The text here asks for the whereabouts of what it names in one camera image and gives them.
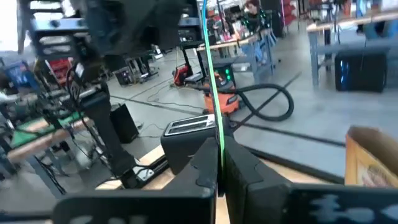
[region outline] workbench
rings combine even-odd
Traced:
[[[156,147],[154,150],[146,154],[144,157],[140,159],[142,165],[149,165],[152,162],[156,161],[158,158],[164,155],[162,146]],[[261,161],[269,166],[270,168],[276,170],[280,175],[289,179],[292,182],[297,183],[308,183],[308,184],[329,184],[328,182],[322,181],[320,179],[311,177],[309,175],[303,174],[299,171],[292,170],[275,163],[265,161],[261,159]],[[170,169],[167,169],[162,174],[158,175],[154,180],[149,182],[143,189],[144,190],[160,190],[164,188],[172,179],[174,178],[173,173]],[[121,182],[119,180],[112,180],[106,183],[101,184],[96,189],[97,190],[116,190],[121,188]],[[217,224],[226,224],[229,222],[228,209],[226,205],[225,197],[217,198],[217,207],[216,207],[216,223]]]
[[[371,22],[390,21],[398,19],[398,10],[388,12],[371,12],[363,17],[343,17],[336,22],[313,23],[307,26],[308,38],[310,40],[310,54],[311,54],[311,73],[313,86],[319,85],[319,68],[322,66],[330,66],[332,64],[331,57],[326,57],[322,63],[319,63],[319,55],[336,54],[342,50],[356,50],[363,48],[379,48],[379,47],[397,47],[398,41],[396,39],[376,39],[367,40],[366,46],[364,43],[357,44],[318,44],[318,33],[330,33],[335,26],[357,26],[361,24],[369,24]]]
[[[93,122],[90,119],[84,118],[84,120],[89,127],[93,125]],[[63,126],[69,126],[69,131],[72,133],[78,133],[86,129],[77,113],[74,113],[65,119],[60,119],[59,122]],[[56,198],[60,198],[62,196],[61,191],[59,191],[51,177],[47,174],[47,171],[40,165],[38,158],[36,158],[35,155],[40,152],[48,152],[51,146],[54,146],[66,140],[66,138],[69,138],[70,132],[66,129],[55,129],[54,126],[49,125],[43,118],[30,121],[26,124],[20,125],[18,128],[24,129],[26,131],[42,133],[43,135],[37,137],[35,134],[15,131],[12,137],[12,142],[10,143],[10,146],[13,148],[13,150],[8,152],[8,160],[11,163],[27,160],[28,163],[34,168],[35,173],[50,189],[51,193]]]
[[[253,73],[254,82],[260,83],[261,75],[265,74],[267,70],[271,70],[271,75],[274,74],[274,63],[272,60],[272,53],[271,53],[271,35],[272,29],[263,29],[259,32],[256,32],[249,37],[244,39],[231,39],[224,42],[218,42],[217,44],[211,45],[210,50],[218,50],[219,52],[223,52],[225,49],[229,49],[230,47],[240,47],[241,45],[248,45],[249,46],[249,53],[247,55],[235,55],[232,57],[230,54],[223,54],[229,55],[230,57],[214,57],[212,55],[213,65],[217,64],[234,64],[234,63],[250,63],[251,71]],[[267,63],[265,65],[259,66],[256,61],[256,55],[254,53],[255,43],[260,40],[264,39],[264,45],[260,46],[263,53],[267,55]],[[205,46],[201,45],[197,48],[197,53],[201,54],[201,57],[207,60]]]

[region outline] black speaker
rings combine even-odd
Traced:
[[[388,49],[345,50],[335,57],[338,91],[382,92],[387,79]]]
[[[223,118],[224,134],[233,137],[227,117]],[[171,122],[165,129],[160,143],[173,174],[177,175],[209,137],[214,137],[213,114]]]
[[[125,104],[112,105],[110,118],[121,143],[130,143],[138,136],[136,124]]]

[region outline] vacuum hose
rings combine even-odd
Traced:
[[[205,93],[209,93],[210,89],[206,87],[201,87],[201,86],[196,86],[194,87],[197,90],[204,91]],[[249,99],[246,97],[244,92],[247,91],[253,91],[253,90],[259,90],[259,89],[265,89],[265,88],[271,88],[271,89],[276,89],[278,92],[281,92],[283,95],[286,96],[289,107],[287,108],[286,113],[280,115],[280,116],[268,116],[260,113],[257,111],[253,105],[250,103]],[[258,84],[258,85],[252,85],[252,86],[247,86],[243,88],[237,88],[237,89],[229,89],[229,90],[218,90],[218,93],[223,93],[223,94],[236,94],[239,95],[242,98],[243,103],[249,108],[249,110],[257,117],[265,120],[265,121],[284,121],[287,118],[289,118],[294,110],[294,102],[292,95],[286,90],[286,88],[276,85],[276,84],[270,84],[270,83],[265,83],[265,84]]]

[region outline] cardboard box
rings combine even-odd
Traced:
[[[345,184],[398,187],[398,142],[377,129],[351,127],[346,135]]]

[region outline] green wire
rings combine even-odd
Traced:
[[[210,88],[213,97],[213,106],[215,107],[215,119],[218,129],[218,139],[220,140],[220,156],[221,156],[221,170],[224,173],[225,166],[224,166],[224,158],[225,158],[225,144],[224,144],[224,126],[223,126],[223,116],[221,114],[220,102],[218,100],[218,91],[216,85],[216,77],[214,75],[213,70],[213,60],[211,59],[211,52],[210,52],[210,44],[209,44],[209,36],[207,31],[207,23],[206,23],[206,4],[207,0],[204,0],[203,7],[202,7],[202,21],[203,21],[203,35],[205,38],[205,49],[207,54],[207,61],[209,65],[210,71]]]

